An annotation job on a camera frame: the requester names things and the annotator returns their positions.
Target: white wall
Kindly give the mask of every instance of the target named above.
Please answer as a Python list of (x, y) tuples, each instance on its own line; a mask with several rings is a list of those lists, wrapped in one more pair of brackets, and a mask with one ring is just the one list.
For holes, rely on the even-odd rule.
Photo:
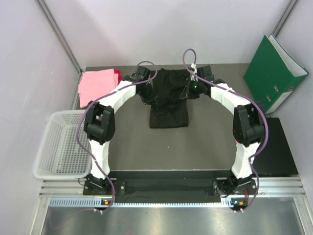
[(274, 113), (279, 117), (313, 207), (313, 0), (300, 0), (278, 36), (282, 46), (311, 73)]
[(289, 0), (45, 0), (86, 66), (250, 63)]
[(0, 32), (0, 234), (23, 235), (42, 184), (32, 170), (45, 122), (69, 108), (78, 74), (34, 0), (2, 0)]

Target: white plastic basket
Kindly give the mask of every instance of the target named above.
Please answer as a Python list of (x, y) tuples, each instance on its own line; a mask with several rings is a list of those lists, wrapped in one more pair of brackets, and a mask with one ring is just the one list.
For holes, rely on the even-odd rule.
[[(83, 178), (91, 171), (91, 156), (75, 139), (76, 128), (85, 110), (56, 112), (51, 115), (38, 151), (34, 176), (45, 180)], [(81, 143), (91, 150), (84, 123), (79, 132)]]

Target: metal plate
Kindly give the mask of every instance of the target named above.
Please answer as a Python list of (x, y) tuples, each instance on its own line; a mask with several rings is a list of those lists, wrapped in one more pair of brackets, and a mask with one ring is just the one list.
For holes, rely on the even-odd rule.
[[(49, 208), (58, 226), (81, 208)], [(44, 235), (304, 235), (293, 198), (259, 198), (244, 214), (226, 208), (112, 208), (84, 211)]]

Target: green folder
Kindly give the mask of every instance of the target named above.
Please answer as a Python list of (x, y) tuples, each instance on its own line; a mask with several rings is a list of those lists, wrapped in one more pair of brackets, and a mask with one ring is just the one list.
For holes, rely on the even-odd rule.
[(273, 35), (264, 36), (244, 79), (255, 100), (271, 113), (309, 73), (280, 46)]

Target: pink cloth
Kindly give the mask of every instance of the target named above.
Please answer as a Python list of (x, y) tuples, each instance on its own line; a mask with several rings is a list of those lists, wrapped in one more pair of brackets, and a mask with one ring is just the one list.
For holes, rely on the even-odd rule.
[(104, 96), (118, 85), (118, 74), (114, 69), (84, 72), (78, 85), (80, 107), (84, 108), (90, 101)]

